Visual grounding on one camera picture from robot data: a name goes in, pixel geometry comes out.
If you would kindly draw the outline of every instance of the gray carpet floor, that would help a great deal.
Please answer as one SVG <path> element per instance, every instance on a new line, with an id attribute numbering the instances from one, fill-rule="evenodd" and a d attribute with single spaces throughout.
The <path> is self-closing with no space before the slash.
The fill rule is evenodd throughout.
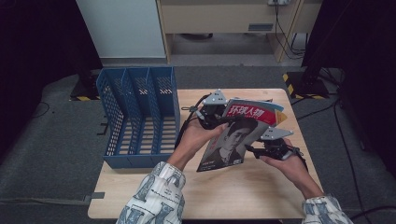
<path id="1" fill-rule="evenodd" d="M 282 75 L 301 68 L 281 66 L 177 66 L 179 89 L 281 88 Z M 103 163 L 108 132 L 100 101 L 69 101 L 78 76 L 49 84 L 42 104 L 27 124 L 6 161 L 0 166 L 0 199 L 57 199 L 70 205 L 0 203 L 0 223 L 114 223 L 88 218 L 84 198 L 94 191 Z M 325 81 L 330 92 L 336 88 Z M 298 102 L 290 99 L 297 118 L 328 107 L 337 99 Z M 366 210 L 396 205 L 396 179 L 374 152 L 361 150 L 347 112 L 335 108 L 355 169 L 361 201 Z M 357 191 L 333 108 L 299 120 L 304 140 L 326 192 L 332 193 L 349 216 L 361 211 Z M 372 223 L 395 223 L 394 210 L 368 215 Z M 286 224 L 300 220 L 284 220 Z M 364 217 L 355 223 L 369 223 Z"/>

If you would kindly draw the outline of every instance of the red magazine title banner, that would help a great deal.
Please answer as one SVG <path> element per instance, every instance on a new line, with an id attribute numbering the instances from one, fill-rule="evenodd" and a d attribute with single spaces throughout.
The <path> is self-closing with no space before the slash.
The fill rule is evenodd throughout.
<path id="1" fill-rule="evenodd" d="M 276 114 L 271 111 L 254 105 L 232 105 L 226 117 L 245 115 L 245 118 L 254 118 L 258 121 L 273 125 L 276 123 Z"/>

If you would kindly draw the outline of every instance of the wall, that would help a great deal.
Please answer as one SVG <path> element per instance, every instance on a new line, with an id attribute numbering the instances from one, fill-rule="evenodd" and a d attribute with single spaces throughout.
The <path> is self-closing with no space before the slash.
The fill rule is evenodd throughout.
<path id="1" fill-rule="evenodd" d="M 77 0 L 100 58 L 165 58 L 155 0 Z"/>

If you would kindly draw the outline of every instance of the magazine cover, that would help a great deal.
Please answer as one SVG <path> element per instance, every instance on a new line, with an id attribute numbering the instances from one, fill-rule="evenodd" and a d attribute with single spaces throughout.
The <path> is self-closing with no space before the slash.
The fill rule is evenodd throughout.
<path id="1" fill-rule="evenodd" d="M 244 115 L 233 122 L 224 132 L 209 141 L 197 172 L 217 170 L 244 162 L 245 145 L 258 140 L 265 130 L 286 119 L 283 106 L 268 101 L 231 99 L 223 117 Z"/>

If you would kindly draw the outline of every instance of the patterned sleeve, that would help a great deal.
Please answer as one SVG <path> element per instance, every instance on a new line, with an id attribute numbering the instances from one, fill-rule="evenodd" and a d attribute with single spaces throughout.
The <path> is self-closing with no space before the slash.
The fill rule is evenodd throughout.
<path id="1" fill-rule="evenodd" d="M 307 199 L 303 202 L 305 212 L 304 224 L 353 224 L 341 210 L 338 201 L 332 196 Z"/>
<path id="2" fill-rule="evenodd" d="M 186 177 L 166 162 L 158 163 L 122 209 L 117 224 L 181 223 Z"/>

